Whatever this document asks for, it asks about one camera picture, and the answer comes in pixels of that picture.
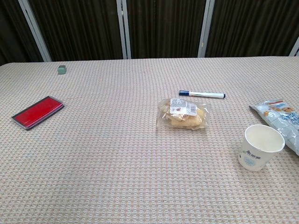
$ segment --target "clear plastic wrapper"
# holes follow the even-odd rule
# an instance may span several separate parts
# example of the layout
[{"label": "clear plastic wrapper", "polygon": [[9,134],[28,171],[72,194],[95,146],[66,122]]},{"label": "clear plastic wrapper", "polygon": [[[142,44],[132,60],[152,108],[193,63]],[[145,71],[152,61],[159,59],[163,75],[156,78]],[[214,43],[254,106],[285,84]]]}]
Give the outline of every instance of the clear plastic wrapper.
[{"label": "clear plastic wrapper", "polygon": [[280,100],[268,100],[259,105],[251,105],[270,126],[279,131],[286,145],[299,155],[299,114]]},{"label": "clear plastic wrapper", "polygon": [[158,104],[157,126],[197,130],[208,126],[210,105],[179,98]]}]

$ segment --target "snack bag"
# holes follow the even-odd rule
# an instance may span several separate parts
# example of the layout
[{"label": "snack bag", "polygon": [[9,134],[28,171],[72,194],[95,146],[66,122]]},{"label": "snack bag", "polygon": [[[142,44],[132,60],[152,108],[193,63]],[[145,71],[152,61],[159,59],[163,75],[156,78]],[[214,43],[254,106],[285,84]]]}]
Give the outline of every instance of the snack bag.
[{"label": "snack bag", "polygon": [[299,155],[299,114],[283,100],[268,100],[259,105],[251,105],[254,110],[279,131],[285,144]]},{"label": "snack bag", "polygon": [[207,104],[194,103],[179,98],[164,99],[158,105],[157,126],[200,129],[208,125]]}]

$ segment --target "cup rim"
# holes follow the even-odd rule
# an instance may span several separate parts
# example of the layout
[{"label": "cup rim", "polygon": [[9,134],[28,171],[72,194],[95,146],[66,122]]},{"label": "cup rim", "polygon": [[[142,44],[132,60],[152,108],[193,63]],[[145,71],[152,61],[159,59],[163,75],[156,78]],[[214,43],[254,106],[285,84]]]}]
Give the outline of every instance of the cup rim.
[{"label": "cup rim", "polygon": [[[253,126],[264,126],[264,127],[266,127],[266,128],[272,129],[274,132],[278,133],[279,136],[280,136],[280,138],[282,139],[282,145],[281,145],[281,148],[280,148],[279,150],[269,152],[269,151],[264,151],[264,150],[262,150],[262,149],[260,149],[260,148],[258,148],[258,147],[256,147],[256,146],[252,145],[252,144],[248,141],[248,139],[247,139],[246,132],[247,132],[248,129],[250,129],[250,128],[253,127]],[[246,141],[248,142],[248,144],[250,144],[253,148],[256,148],[257,150],[259,150],[259,151],[261,151],[261,152],[264,152],[264,153],[278,153],[278,152],[280,152],[281,150],[283,150],[284,147],[285,147],[285,139],[284,139],[284,137],[282,136],[282,134],[281,134],[279,131],[275,130],[273,127],[270,127],[270,126],[267,126],[267,125],[261,125],[261,124],[250,125],[249,127],[246,128],[246,130],[245,130],[245,132],[244,132],[244,137],[245,137]]]}]

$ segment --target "blue marker cap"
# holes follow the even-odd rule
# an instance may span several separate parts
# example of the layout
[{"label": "blue marker cap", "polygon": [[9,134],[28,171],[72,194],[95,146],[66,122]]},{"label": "blue marker cap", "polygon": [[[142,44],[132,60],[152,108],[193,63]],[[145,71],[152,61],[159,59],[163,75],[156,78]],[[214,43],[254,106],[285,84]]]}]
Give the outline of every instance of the blue marker cap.
[{"label": "blue marker cap", "polygon": [[189,91],[180,90],[180,91],[179,91],[179,95],[180,95],[180,96],[188,96],[188,95],[189,95]]}]

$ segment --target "barcode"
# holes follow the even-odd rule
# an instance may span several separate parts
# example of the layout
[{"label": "barcode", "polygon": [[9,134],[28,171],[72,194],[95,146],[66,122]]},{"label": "barcode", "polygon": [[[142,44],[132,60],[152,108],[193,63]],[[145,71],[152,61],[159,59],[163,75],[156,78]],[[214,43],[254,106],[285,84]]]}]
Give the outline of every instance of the barcode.
[{"label": "barcode", "polygon": [[190,112],[191,113],[196,113],[196,106],[195,105],[190,105]]}]

